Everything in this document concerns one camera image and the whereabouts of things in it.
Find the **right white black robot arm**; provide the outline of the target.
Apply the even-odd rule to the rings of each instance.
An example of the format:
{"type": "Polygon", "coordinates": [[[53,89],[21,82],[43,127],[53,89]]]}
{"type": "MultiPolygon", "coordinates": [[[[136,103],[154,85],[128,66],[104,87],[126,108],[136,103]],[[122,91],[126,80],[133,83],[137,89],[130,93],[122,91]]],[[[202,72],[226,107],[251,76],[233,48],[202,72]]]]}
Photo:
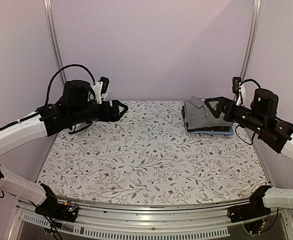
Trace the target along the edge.
{"type": "MultiPolygon", "coordinates": [[[[253,131],[272,150],[293,161],[293,124],[277,117],[279,97],[272,91],[258,86],[250,107],[222,96],[204,103],[215,118],[223,115],[224,121],[253,131]]],[[[293,189],[261,186],[249,201],[245,206],[249,218],[256,218],[264,208],[293,209],[293,189]]]]}

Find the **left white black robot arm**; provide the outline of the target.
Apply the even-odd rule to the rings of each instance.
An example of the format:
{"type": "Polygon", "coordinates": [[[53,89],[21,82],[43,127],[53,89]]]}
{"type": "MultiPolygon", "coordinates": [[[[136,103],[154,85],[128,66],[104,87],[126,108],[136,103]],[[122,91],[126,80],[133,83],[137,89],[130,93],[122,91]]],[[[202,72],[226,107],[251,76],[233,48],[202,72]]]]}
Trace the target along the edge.
{"type": "MultiPolygon", "coordinates": [[[[118,122],[123,117],[128,111],[127,105],[118,100],[104,100],[110,80],[101,77],[99,81],[95,81],[87,67],[81,64],[76,64],[76,67],[85,70],[91,82],[78,79],[67,81],[59,100],[50,103],[49,93],[57,77],[54,74],[49,81],[43,106],[0,127],[0,157],[26,143],[56,135],[66,129],[73,135],[90,127],[94,122],[118,122]]],[[[33,183],[1,164],[0,192],[41,206],[50,217],[57,217],[61,213],[61,206],[50,187],[33,183]]]]}

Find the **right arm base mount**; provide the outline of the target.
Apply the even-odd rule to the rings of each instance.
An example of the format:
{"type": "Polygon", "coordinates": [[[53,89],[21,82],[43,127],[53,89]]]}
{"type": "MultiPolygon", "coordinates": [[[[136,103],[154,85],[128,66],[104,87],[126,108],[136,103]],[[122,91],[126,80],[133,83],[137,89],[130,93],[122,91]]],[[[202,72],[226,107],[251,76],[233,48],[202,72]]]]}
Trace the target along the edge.
{"type": "Polygon", "coordinates": [[[270,185],[260,186],[250,195],[249,203],[229,207],[227,216],[231,222],[237,223],[269,215],[271,209],[265,207],[263,197],[270,188],[270,185]]]}

